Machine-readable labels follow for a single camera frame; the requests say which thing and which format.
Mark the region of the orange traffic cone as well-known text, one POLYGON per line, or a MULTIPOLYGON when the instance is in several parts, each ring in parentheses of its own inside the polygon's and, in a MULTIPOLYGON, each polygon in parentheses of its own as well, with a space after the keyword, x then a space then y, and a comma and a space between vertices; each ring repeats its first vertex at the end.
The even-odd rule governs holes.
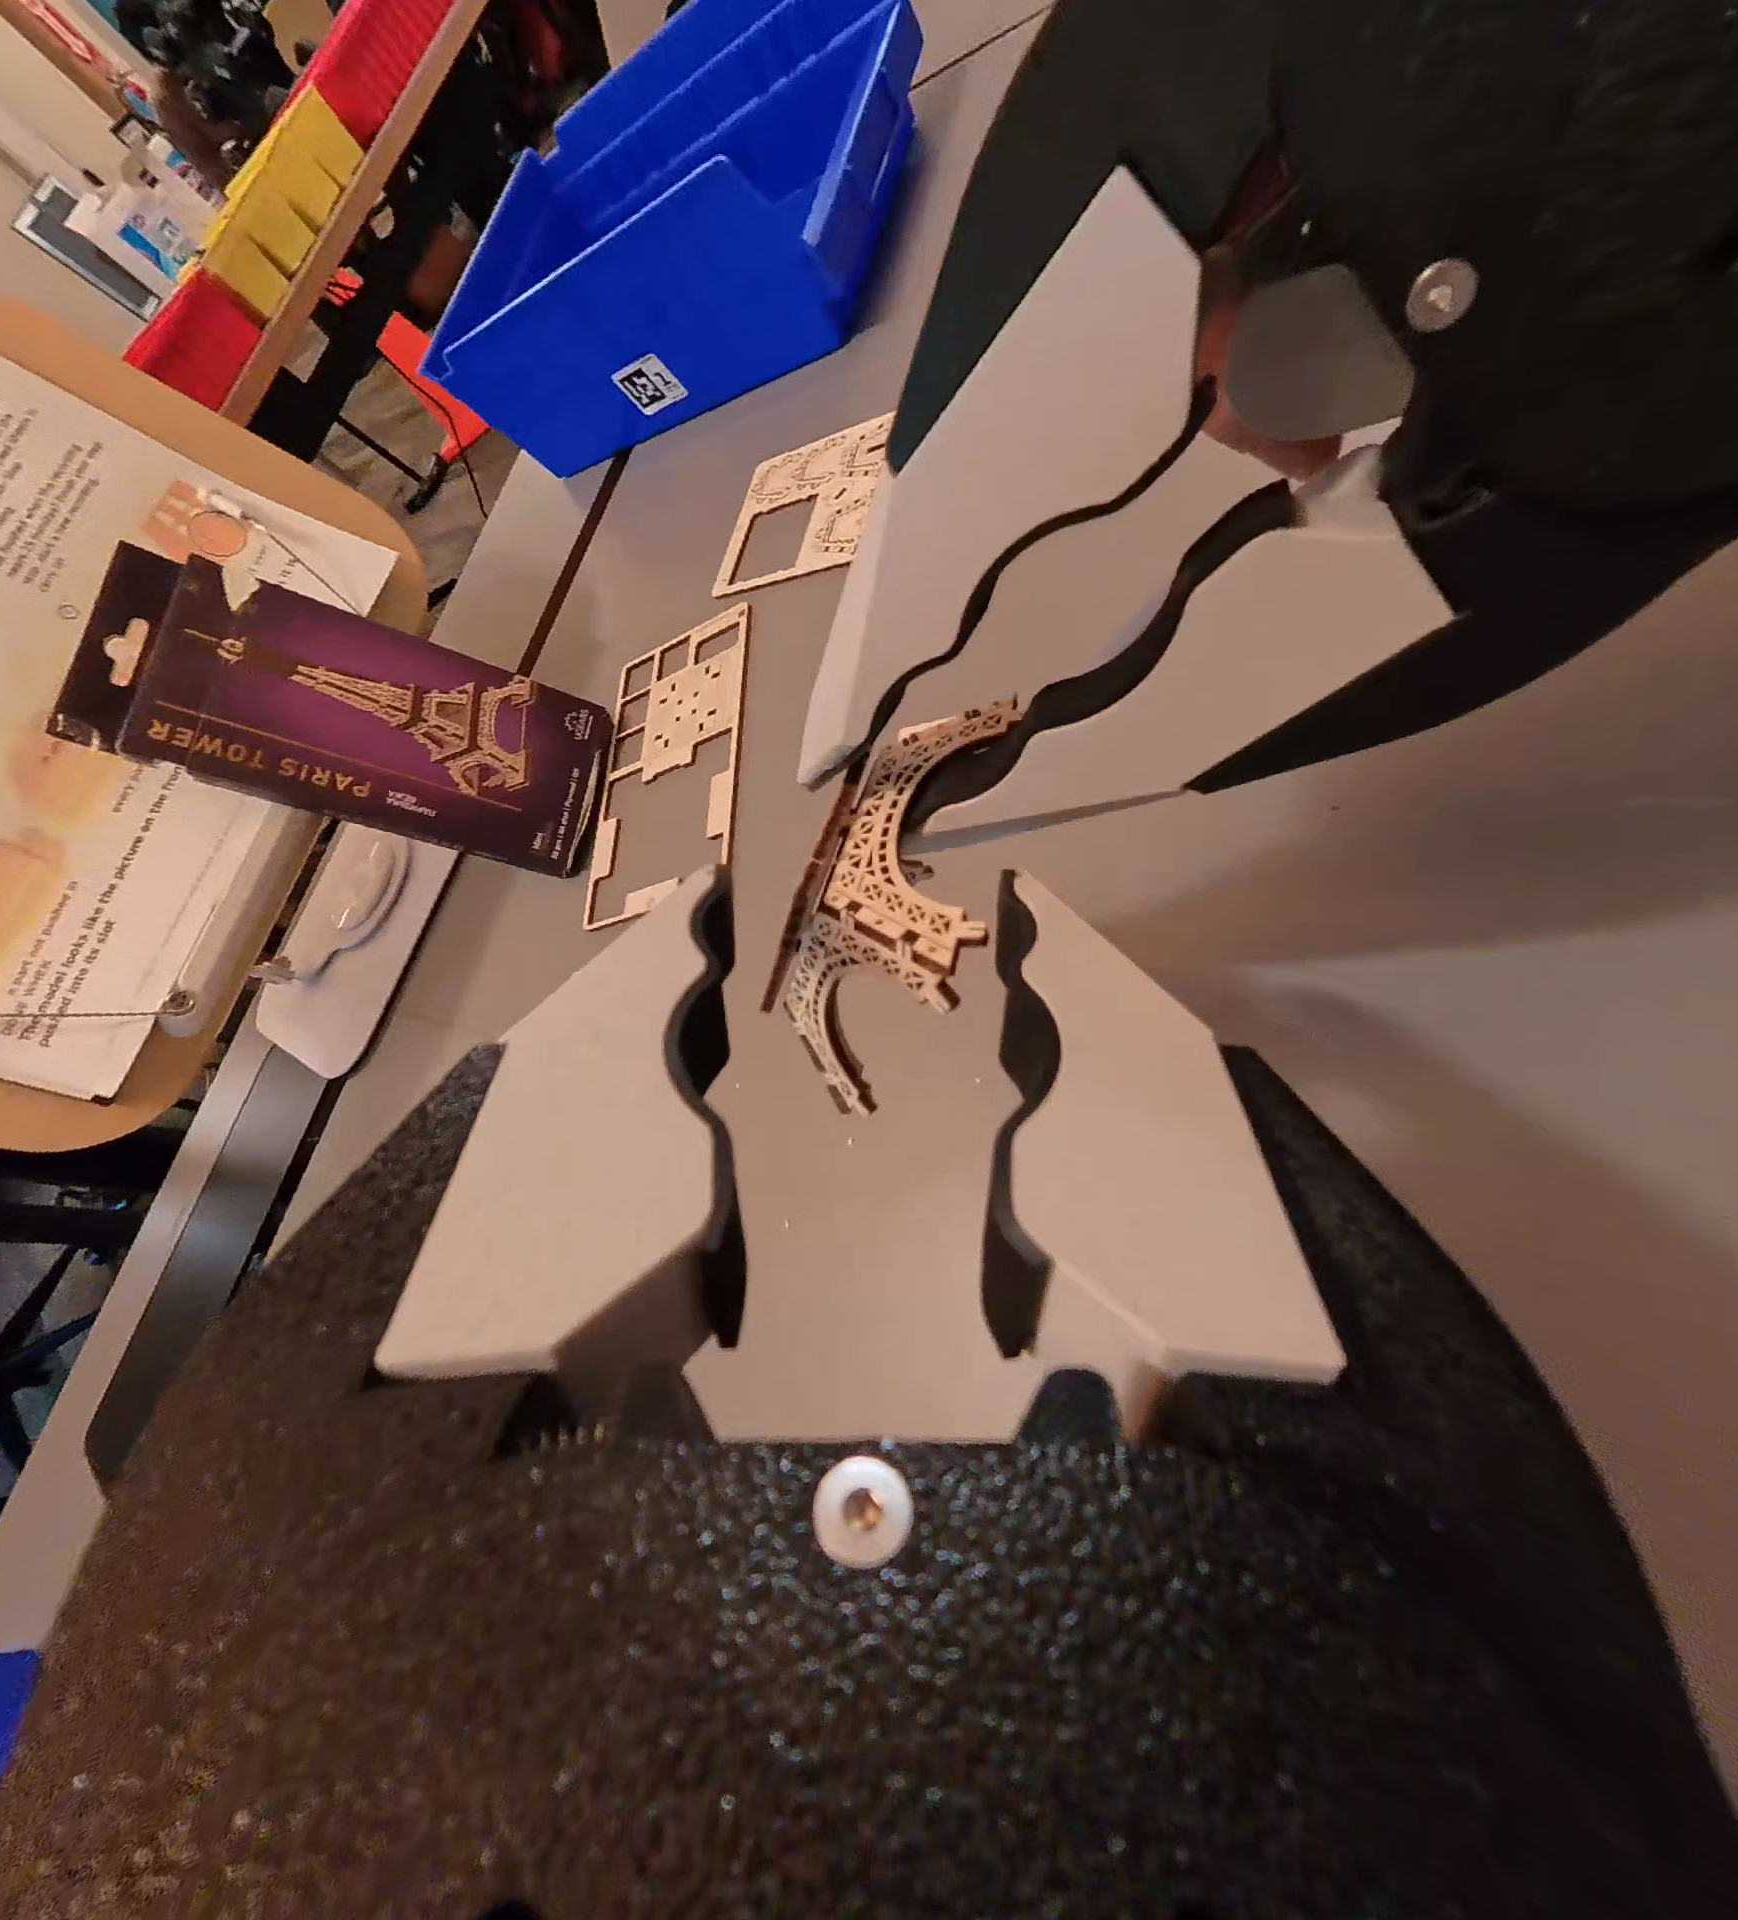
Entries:
POLYGON ((442 433, 441 450, 435 460, 435 477, 445 477, 487 433, 489 425, 473 412, 468 402, 450 397, 424 372, 424 355, 429 334, 407 315, 394 312, 379 327, 375 337, 375 355, 402 379, 419 397, 424 412, 442 433))

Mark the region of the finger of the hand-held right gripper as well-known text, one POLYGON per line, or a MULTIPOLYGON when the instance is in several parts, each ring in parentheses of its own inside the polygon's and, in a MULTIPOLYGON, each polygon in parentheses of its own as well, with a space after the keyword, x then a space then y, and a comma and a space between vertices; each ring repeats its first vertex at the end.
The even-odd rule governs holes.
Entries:
POLYGON ((1188 414, 1201 264, 1117 167, 871 505, 825 645, 797 778, 866 746, 886 695, 952 656, 1005 547, 1134 480, 1188 414))
POLYGON ((903 847, 1164 799, 1450 617, 1375 480, 1264 486, 1190 542, 1096 663, 949 754, 916 786, 903 847))

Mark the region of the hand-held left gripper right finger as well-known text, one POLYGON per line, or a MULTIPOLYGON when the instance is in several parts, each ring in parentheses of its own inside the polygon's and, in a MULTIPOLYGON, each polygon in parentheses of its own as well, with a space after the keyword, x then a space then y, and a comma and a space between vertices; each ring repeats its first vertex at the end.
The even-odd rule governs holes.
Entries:
POLYGON ((1182 1379, 1328 1385, 1346 1349, 1213 1030, 1035 876, 1005 871, 978 1297, 1006 1361, 1144 1435, 1182 1379))

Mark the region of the yellow plastic bin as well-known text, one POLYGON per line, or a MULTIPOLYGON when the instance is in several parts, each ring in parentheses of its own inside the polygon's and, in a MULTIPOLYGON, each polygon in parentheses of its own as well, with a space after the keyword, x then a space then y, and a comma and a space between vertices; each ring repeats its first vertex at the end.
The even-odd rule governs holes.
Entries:
POLYGON ((232 179, 195 271, 255 320, 272 320, 364 156, 324 94, 308 82, 296 85, 232 179))

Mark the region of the wooden document stand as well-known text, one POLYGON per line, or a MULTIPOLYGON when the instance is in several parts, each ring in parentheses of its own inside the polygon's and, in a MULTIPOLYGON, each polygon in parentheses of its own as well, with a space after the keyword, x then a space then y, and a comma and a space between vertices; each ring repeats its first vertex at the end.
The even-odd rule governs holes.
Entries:
MULTIPOLYGON (((391 569, 368 612, 396 630, 419 630, 426 587, 422 561, 408 533, 373 500, 102 352, 31 305, 4 295, 0 356, 137 431, 171 457, 208 469, 224 480, 225 493, 268 498, 384 548, 391 569)), ((258 949, 319 830, 318 818, 299 812, 272 808, 272 817, 270 824, 258 829, 204 941, 200 979, 185 982, 195 994, 194 1011, 178 1019, 173 1028, 157 1028, 141 1042, 135 1063, 107 1102, 82 1102, 0 1082, 0 1151, 53 1154, 120 1140, 162 1115, 190 1088, 209 1042, 224 1033, 258 949)))

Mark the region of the grey desk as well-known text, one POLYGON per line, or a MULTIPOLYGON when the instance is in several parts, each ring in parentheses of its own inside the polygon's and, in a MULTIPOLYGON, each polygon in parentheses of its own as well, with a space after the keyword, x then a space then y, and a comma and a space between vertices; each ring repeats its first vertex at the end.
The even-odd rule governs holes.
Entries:
MULTIPOLYGON (((1301 480, 1199 439, 814 788, 758 700, 738 1342, 610 1400, 386 1379, 498 1042, 613 943, 541 926, 106 1489, 0 1916, 1738 1916, 1738 542, 1431 732, 900 839, 987 939, 950 1012, 842 977, 871 1114, 761 1009, 849 775, 1020 717, 1395 426, 1301 480), (997 1351, 1005 871, 1217 1036, 1333 1383, 1182 1379, 1118 1435, 997 1351)), ((808 700, 828 636, 764 636, 752 695, 808 700)))

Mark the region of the person's right hand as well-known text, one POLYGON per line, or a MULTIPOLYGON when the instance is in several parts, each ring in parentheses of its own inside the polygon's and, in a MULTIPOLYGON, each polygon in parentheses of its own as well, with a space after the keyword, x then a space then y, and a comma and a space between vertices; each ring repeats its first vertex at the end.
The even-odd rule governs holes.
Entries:
POLYGON ((1194 372, 1214 382, 1209 434, 1310 479, 1344 444, 1397 417, 1409 363, 1313 229, 1286 159, 1263 149, 1201 253, 1194 372))

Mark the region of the wooden puzzle frame sheet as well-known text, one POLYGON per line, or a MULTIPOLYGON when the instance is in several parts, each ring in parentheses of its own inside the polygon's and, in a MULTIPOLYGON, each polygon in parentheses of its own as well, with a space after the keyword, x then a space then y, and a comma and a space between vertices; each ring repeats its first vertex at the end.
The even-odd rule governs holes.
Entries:
POLYGON ((615 742, 590 834, 584 930, 643 918, 706 862, 732 866, 751 628, 752 604, 740 598, 620 669, 615 742), (692 778, 702 782, 706 850, 675 876, 627 886, 615 902, 607 899, 635 796, 692 778))

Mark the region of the long wooden parts sheet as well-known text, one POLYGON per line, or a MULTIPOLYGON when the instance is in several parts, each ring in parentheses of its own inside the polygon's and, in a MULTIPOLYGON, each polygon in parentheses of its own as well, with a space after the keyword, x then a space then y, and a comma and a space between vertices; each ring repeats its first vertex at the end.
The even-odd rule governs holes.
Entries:
POLYGON ((871 417, 762 460, 752 473, 726 541, 710 589, 712 598, 808 578, 854 563, 856 545, 886 473, 884 444, 893 420, 893 412, 871 417), (808 521, 793 563, 769 573, 742 575, 740 565, 758 521, 798 507, 808 508, 808 521))

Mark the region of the purple cardboard box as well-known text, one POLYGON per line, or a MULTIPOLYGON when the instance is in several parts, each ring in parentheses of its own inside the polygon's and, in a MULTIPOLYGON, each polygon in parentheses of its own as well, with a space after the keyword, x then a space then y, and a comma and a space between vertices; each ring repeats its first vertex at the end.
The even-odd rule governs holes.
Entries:
POLYGON ((543 876, 590 842, 607 707, 209 557, 113 551, 46 728, 543 876))

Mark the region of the red plastic bin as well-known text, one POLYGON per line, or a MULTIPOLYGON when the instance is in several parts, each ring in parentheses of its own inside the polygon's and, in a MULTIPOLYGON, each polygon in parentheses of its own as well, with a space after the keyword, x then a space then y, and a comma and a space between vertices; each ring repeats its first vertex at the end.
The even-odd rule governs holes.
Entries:
POLYGON ((299 82, 328 104, 364 149, 373 145, 452 2, 341 2, 299 82))
POLYGON ((140 327, 121 360, 212 412, 254 358, 262 320, 212 272, 197 268, 140 327))

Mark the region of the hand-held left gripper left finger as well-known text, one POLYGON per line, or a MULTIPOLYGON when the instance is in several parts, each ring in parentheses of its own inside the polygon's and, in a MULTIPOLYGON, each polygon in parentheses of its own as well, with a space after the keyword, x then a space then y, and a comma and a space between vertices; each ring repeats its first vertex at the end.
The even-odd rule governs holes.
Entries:
POLYGON ((548 1375, 610 1400, 645 1364, 738 1342, 745 1230, 708 1104, 732 963, 730 872, 708 864, 510 1027, 377 1375, 548 1375))

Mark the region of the wooden tower base model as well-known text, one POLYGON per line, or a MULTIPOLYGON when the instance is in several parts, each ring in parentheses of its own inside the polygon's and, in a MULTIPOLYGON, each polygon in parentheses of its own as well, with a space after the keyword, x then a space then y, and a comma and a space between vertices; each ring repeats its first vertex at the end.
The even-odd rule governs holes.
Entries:
POLYGON ((869 969, 930 1011, 950 1012, 957 961, 987 939, 983 923, 920 891, 930 871, 900 850, 909 806, 947 758, 1000 736, 1016 718, 1016 700, 1003 699, 904 728, 847 776, 833 802, 761 1009, 784 1012, 841 1114, 874 1110, 838 1021, 842 977, 869 969))

